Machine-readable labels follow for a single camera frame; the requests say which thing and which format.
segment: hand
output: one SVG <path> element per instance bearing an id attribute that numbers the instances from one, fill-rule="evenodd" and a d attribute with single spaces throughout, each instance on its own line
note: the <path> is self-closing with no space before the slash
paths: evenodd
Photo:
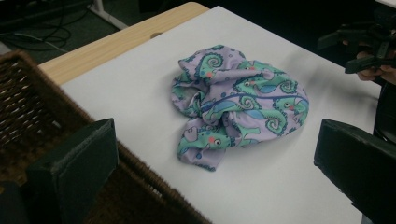
<path id="1" fill-rule="evenodd" d="M 368 46 L 365 43 L 360 43 L 362 46 Z M 364 58 L 371 55 L 367 51 L 359 52 L 356 58 Z M 389 58 L 396 56 L 396 50 L 391 50 L 388 54 Z M 373 81 L 376 77 L 382 77 L 387 82 L 396 85 L 396 68 L 392 68 L 390 65 L 381 65 L 379 68 L 370 68 L 359 71 L 358 77 L 362 81 Z"/>

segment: white tabletop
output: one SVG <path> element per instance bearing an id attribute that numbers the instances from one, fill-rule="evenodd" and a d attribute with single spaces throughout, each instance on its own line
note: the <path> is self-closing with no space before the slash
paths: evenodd
<path id="1" fill-rule="evenodd" d="M 396 0 L 375 0 L 375 1 L 387 5 L 389 7 L 396 7 Z"/>
<path id="2" fill-rule="evenodd" d="M 170 91 L 181 73 L 177 61 L 217 44 L 289 73 L 307 91 L 310 111 L 301 129 L 254 147 L 231 148 L 210 173 L 177 159 L 188 118 L 174 108 Z M 222 7 L 62 88 L 93 118 L 114 118 L 121 142 L 214 223 L 361 223 L 361 212 L 313 159 L 322 119 L 372 131 L 379 87 Z"/>

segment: purple patterned cloth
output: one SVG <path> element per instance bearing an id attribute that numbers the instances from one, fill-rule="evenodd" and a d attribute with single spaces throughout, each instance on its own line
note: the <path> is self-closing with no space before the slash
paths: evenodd
<path id="1" fill-rule="evenodd" d="M 191 119 L 178 145 L 186 163 L 215 171 L 226 148 L 245 147 L 300 128 L 308 115 L 301 85 L 268 63 L 222 45 L 179 62 L 172 102 Z"/>

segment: cloth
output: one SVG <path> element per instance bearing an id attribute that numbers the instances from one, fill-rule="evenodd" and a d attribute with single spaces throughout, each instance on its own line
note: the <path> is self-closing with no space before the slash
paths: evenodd
<path id="1" fill-rule="evenodd" d="M 173 79 L 171 98 L 190 117 L 177 149 L 183 162 L 216 171 L 226 148 L 292 133 L 308 115 L 296 80 L 241 51 L 217 45 L 178 64 L 182 73 Z"/>

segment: brown wicker basket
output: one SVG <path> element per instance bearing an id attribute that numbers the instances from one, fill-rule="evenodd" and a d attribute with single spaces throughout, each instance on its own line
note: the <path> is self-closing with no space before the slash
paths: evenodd
<path id="1" fill-rule="evenodd" d="M 22 185 L 29 164 L 90 122 L 27 53 L 0 56 L 0 181 Z M 120 142 L 119 156 L 85 223 L 210 223 Z"/>

